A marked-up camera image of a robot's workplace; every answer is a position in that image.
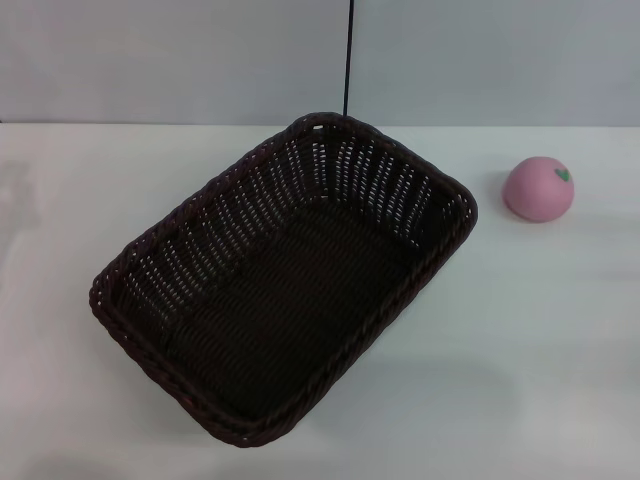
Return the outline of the black woven plastic basket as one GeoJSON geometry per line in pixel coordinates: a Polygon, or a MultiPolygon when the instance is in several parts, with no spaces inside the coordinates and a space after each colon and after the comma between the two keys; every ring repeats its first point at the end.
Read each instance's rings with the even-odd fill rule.
{"type": "Polygon", "coordinates": [[[94,316],[210,435],[290,432],[465,242],[461,183],[374,127],[313,113],[129,243],[94,316]]]}

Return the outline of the pink peach toy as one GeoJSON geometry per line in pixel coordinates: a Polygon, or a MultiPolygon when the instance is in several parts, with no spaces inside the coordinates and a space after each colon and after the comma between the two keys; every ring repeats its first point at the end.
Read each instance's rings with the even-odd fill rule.
{"type": "Polygon", "coordinates": [[[575,197],[569,169],[552,157],[530,157],[507,176],[502,187],[505,206],[518,217],[547,223],[563,216],[575,197]]]}

